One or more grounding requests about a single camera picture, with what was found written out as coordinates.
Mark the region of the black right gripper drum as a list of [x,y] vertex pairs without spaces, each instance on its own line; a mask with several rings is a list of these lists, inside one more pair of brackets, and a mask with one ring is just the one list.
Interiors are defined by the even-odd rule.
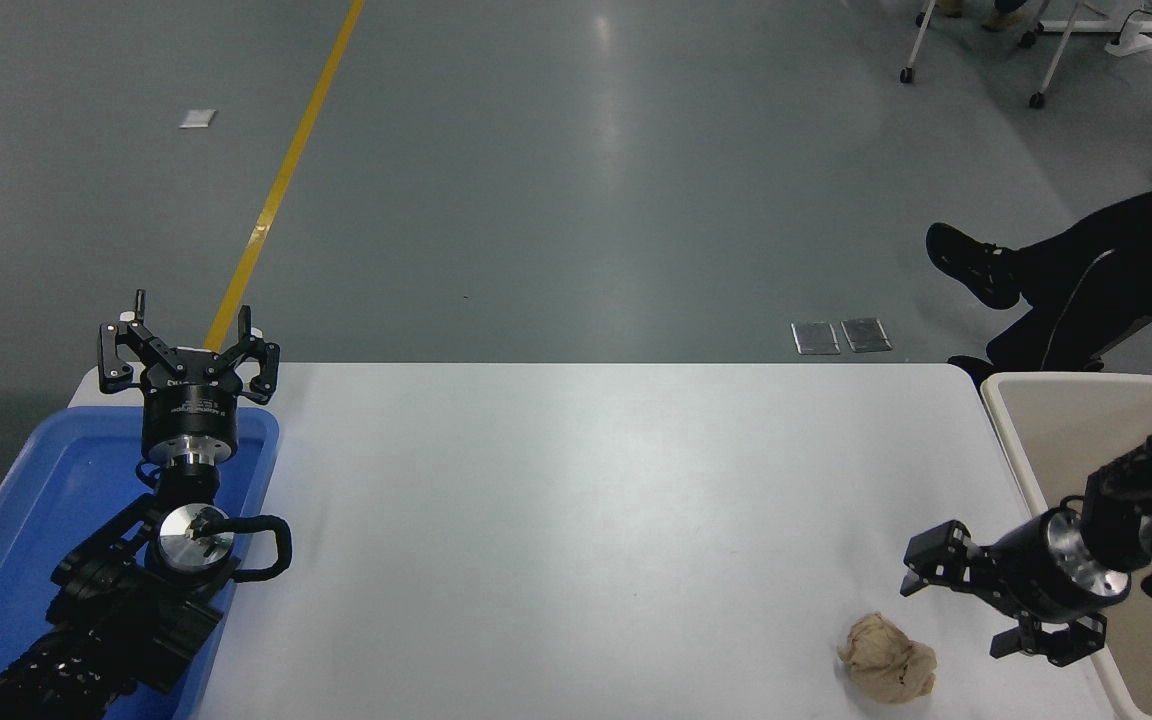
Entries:
[[1068,530],[1071,514],[1043,514],[996,539],[983,544],[975,579],[982,588],[975,596],[1009,617],[1020,612],[1043,623],[1073,619],[1073,584],[1068,573],[1053,559],[1049,528]]

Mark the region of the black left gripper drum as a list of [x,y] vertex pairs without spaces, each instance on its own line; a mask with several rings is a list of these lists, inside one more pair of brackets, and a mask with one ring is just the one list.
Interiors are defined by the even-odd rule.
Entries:
[[175,454],[180,438],[209,438],[211,450],[238,448],[242,379],[233,361],[183,348],[172,361],[143,361],[142,450]]

